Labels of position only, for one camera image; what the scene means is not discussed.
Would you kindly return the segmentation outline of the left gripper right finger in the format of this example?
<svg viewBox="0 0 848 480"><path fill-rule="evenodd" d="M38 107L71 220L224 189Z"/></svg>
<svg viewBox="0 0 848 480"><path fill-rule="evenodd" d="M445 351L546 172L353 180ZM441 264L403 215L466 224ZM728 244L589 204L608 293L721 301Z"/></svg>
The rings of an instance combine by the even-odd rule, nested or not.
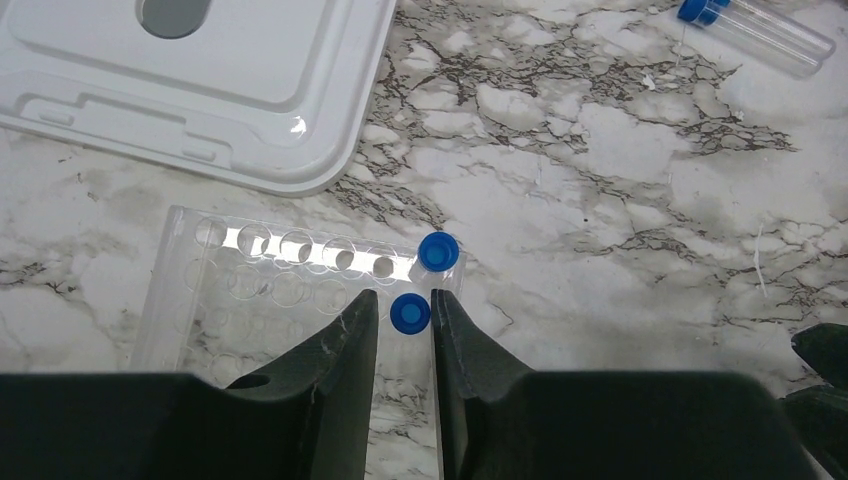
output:
<svg viewBox="0 0 848 480"><path fill-rule="evenodd" d="M431 294L445 479L813 479L777 401L708 371L545 371Z"/></svg>

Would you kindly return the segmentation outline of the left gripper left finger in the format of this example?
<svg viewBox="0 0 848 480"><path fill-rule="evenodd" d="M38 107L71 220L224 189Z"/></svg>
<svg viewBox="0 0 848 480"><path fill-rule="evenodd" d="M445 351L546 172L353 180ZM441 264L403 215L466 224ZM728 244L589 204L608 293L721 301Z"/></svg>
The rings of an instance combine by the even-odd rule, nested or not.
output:
<svg viewBox="0 0 848 480"><path fill-rule="evenodd" d="M5 479L360 479L377 294L270 363L212 386L187 373L5 374Z"/></svg>

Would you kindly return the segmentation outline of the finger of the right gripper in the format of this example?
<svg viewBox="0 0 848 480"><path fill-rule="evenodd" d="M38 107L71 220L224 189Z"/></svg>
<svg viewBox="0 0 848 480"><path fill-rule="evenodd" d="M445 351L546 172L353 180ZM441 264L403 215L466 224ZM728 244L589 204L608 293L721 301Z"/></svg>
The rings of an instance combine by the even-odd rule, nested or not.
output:
<svg viewBox="0 0 848 480"><path fill-rule="evenodd" d="M835 479L847 477L847 327L822 323L794 334L794 352L825 383L781 400L807 451Z"/></svg>

